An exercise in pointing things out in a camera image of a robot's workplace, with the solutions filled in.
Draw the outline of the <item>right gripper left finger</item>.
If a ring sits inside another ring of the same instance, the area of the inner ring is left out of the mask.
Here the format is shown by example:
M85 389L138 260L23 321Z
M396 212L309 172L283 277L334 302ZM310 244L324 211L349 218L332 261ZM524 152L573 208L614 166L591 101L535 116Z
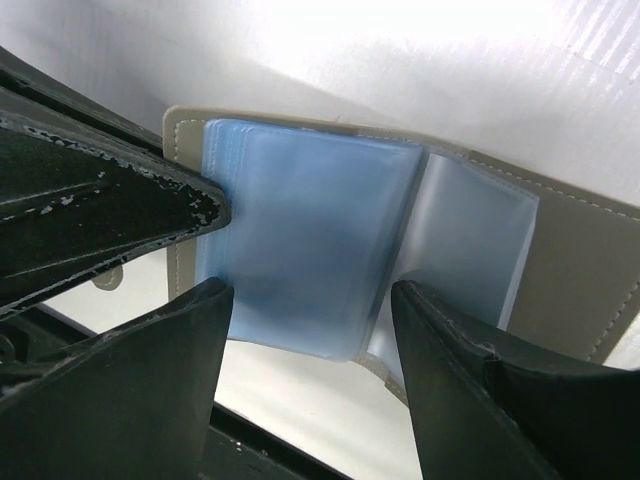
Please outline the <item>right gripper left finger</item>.
M1 368L5 479L194 479L233 290L211 278L106 333Z

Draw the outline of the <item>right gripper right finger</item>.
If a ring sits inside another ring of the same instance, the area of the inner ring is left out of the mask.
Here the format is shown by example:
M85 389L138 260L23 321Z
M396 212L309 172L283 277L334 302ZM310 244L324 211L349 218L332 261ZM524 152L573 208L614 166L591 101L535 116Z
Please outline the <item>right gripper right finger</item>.
M635 479L639 375L541 348L391 290L393 326L427 479Z

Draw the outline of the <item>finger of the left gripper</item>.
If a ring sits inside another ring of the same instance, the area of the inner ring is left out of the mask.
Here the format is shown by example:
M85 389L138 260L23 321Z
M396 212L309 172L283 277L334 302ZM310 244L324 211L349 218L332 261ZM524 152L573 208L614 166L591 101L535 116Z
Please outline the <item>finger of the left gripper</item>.
M158 136L1 49L1 158L163 165Z
M1 115L1 317L229 224L212 181L181 166Z

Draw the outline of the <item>grey card holder wallet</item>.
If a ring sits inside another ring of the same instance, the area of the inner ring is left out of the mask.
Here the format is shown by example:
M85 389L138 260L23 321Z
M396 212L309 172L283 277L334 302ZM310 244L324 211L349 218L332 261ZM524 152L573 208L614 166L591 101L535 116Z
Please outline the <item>grey card holder wallet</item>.
M211 393L227 339L399 380L391 287L603 363L639 313L639 212L489 157L298 119L173 110L167 177L110 182L105 226L171 253L134 375Z

